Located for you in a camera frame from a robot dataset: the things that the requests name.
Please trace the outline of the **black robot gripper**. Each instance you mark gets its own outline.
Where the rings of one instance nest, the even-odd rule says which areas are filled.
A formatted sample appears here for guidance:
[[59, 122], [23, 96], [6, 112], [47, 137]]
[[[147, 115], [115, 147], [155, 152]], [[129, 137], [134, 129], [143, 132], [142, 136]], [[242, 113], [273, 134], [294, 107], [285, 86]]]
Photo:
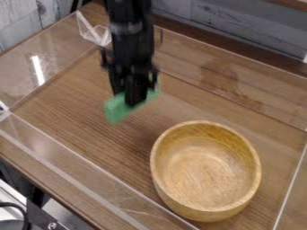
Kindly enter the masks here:
[[113, 47], [102, 49], [102, 66], [109, 70], [113, 93], [125, 91], [125, 103], [135, 107], [147, 99], [149, 87], [158, 82], [153, 63], [155, 35], [153, 28], [129, 33], [110, 30]]

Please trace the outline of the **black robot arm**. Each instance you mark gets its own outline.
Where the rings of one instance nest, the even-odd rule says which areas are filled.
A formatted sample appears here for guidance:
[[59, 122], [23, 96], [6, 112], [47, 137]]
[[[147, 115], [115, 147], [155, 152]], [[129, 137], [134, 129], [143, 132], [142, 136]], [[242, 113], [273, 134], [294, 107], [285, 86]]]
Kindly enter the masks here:
[[101, 50], [102, 67], [109, 70], [113, 93], [125, 95], [135, 107], [158, 83], [154, 64], [155, 31], [151, 0], [103, 0], [110, 16], [113, 49]]

